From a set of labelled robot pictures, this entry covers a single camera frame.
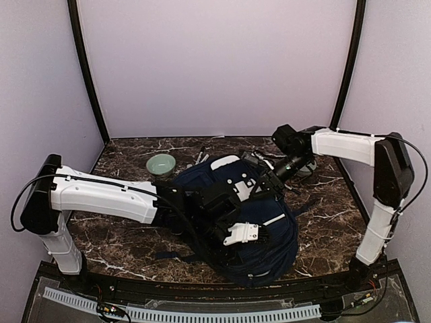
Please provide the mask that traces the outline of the navy blue student backpack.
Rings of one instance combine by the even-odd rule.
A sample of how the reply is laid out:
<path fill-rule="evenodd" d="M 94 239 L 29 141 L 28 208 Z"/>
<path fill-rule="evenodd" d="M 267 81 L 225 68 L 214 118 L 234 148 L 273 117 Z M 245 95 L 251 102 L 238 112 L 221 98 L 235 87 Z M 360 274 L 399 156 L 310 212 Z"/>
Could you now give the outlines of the navy blue student backpack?
<path fill-rule="evenodd" d="M 204 262 L 242 287 L 262 287 L 283 276 L 298 253 L 297 216 L 281 182 L 260 161 L 222 155 L 156 183 L 156 219 L 191 249 L 157 258 Z"/>

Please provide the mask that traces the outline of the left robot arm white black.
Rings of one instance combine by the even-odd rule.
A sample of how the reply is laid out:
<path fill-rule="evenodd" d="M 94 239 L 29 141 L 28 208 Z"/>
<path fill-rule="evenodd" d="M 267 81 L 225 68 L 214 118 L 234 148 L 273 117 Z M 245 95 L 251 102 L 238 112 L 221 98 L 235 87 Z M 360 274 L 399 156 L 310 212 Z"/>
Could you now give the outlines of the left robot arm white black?
<path fill-rule="evenodd" d="M 64 211 L 85 211 L 158 224 L 187 232 L 202 259 L 216 266 L 231 259 L 232 247 L 261 237 L 261 225 L 241 220 L 245 194 L 219 182 L 208 188 L 188 188 L 173 182 L 128 182 L 78 172 L 49 155 L 38 175 L 22 189 L 28 197 L 20 228 L 40 237 L 62 274 L 80 293 L 95 288 L 85 270 L 86 259 L 75 245 Z"/>

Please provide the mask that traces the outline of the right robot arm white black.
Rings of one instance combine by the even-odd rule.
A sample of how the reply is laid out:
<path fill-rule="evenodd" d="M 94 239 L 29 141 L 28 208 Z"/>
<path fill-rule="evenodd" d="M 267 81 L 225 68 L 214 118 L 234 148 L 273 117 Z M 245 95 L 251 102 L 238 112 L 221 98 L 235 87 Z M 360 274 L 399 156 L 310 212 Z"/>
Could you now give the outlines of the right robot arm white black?
<path fill-rule="evenodd" d="M 366 231 L 343 278 L 348 291 L 361 290 L 393 239 L 399 218 L 414 201 L 409 194 L 415 171 L 408 151 L 415 145 L 399 133 L 376 135 L 319 126 L 296 131 L 288 124 L 278 127 L 271 139 L 284 158 L 258 177 L 248 193 L 250 199 L 281 194 L 286 182 L 316 156 L 369 168 L 368 193 L 360 192 L 355 182 L 350 183 L 351 193 L 369 205 L 365 207 Z"/>

